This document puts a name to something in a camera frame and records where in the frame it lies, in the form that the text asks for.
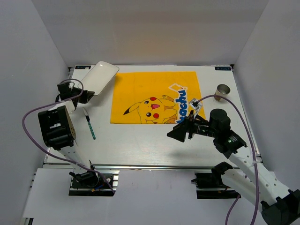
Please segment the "green handled knife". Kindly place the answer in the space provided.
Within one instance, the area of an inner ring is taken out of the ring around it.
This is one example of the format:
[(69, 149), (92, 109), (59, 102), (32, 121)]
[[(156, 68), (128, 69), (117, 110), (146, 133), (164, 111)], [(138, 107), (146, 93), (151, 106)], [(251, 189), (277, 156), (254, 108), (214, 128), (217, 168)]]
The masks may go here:
[(89, 117), (89, 115), (88, 115), (88, 112), (86, 111), (85, 108), (83, 108), (83, 112), (84, 112), (85, 118), (86, 118), (86, 120), (87, 120), (87, 123), (88, 123), (89, 129), (90, 129), (92, 138), (93, 138), (93, 140), (95, 140), (95, 139), (96, 139), (96, 136), (95, 136), (95, 133), (94, 133), (94, 131), (93, 131), (93, 128), (92, 128), (92, 125), (91, 125), (91, 122), (90, 122), (90, 117)]

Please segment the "white rectangular plate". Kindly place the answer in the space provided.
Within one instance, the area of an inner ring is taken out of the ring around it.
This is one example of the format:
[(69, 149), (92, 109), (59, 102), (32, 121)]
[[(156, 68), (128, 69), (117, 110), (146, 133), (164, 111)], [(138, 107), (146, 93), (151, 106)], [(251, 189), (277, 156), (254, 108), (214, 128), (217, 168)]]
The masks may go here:
[(98, 62), (81, 80), (84, 90), (94, 92), (96, 96), (100, 95), (118, 71), (119, 68), (115, 65)]

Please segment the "yellow Pikachu placemat cloth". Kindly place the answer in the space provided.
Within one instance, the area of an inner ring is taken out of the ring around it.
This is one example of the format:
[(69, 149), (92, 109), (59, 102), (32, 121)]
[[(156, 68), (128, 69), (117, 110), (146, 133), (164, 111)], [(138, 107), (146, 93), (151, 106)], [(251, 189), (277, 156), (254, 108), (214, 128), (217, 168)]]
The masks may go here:
[(181, 123), (201, 98), (196, 72), (135, 72), (116, 76), (112, 124)]

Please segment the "metal cup with paper sleeve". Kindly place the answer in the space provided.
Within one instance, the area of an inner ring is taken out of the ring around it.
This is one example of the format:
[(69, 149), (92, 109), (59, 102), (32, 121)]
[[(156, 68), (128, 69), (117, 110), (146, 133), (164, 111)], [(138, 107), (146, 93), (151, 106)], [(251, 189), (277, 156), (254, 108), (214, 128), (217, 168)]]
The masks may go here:
[(223, 98), (221, 97), (227, 97), (228, 94), (230, 93), (231, 89), (229, 86), (227, 86), (226, 84), (219, 84), (216, 88), (216, 91), (215, 91), (215, 96), (214, 96), (214, 99), (216, 101), (222, 101)]

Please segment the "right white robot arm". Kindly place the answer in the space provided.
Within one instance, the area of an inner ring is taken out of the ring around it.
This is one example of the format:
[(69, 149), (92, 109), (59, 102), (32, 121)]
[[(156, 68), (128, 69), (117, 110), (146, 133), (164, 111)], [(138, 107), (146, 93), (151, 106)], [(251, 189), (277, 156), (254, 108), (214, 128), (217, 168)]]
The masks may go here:
[(244, 172), (241, 176), (229, 163), (211, 170), (212, 183), (228, 186), (251, 202), (269, 225), (290, 225), (300, 217), (300, 191), (281, 183), (262, 162), (257, 162), (246, 142), (230, 127), (231, 120), (222, 109), (210, 112), (210, 119), (190, 113), (167, 136), (180, 142), (193, 135), (213, 138), (215, 148)]

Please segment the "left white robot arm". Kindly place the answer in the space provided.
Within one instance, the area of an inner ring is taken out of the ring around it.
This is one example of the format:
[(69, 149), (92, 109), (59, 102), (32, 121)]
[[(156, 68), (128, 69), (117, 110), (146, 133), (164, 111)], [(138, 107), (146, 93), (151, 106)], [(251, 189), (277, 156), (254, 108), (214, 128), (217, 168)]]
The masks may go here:
[(70, 81), (57, 85), (58, 99), (62, 103), (53, 108), (38, 113), (38, 120), (44, 143), (47, 147), (58, 151), (70, 164), (73, 171), (70, 175), (78, 182), (84, 182), (88, 187), (94, 187), (99, 182), (99, 175), (94, 166), (86, 160), (76, 144), (76, 131), (71, 121), (70, 113), (75, 111), (79, 103), (86, 104), (95, 95), (95, 92), (72, 87)]

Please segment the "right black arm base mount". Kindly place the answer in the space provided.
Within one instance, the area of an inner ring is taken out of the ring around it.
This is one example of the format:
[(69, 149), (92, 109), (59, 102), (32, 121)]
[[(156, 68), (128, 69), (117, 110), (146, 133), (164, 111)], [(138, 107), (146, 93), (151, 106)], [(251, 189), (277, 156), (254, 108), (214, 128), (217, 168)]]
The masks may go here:
[(241, 198), (239, 193), (222, 182), (221, 175), (233, 169), (227, 162), (222, 162), (211, 169), (211, 172), (195, 173), (191, 180), (196, 186), (197, 199), (235, 199)]

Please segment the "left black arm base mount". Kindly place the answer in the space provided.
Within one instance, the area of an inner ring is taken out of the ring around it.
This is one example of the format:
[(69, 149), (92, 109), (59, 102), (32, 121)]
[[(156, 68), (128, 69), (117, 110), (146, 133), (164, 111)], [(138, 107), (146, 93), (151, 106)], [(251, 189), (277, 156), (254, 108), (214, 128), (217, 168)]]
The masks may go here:
[(116, 176), (113, 173), (82, 171), (81, 168), (73, 169), (69, 173), (71, 178), (69, 196), (112, 197), (116, 185), (113, 184)]

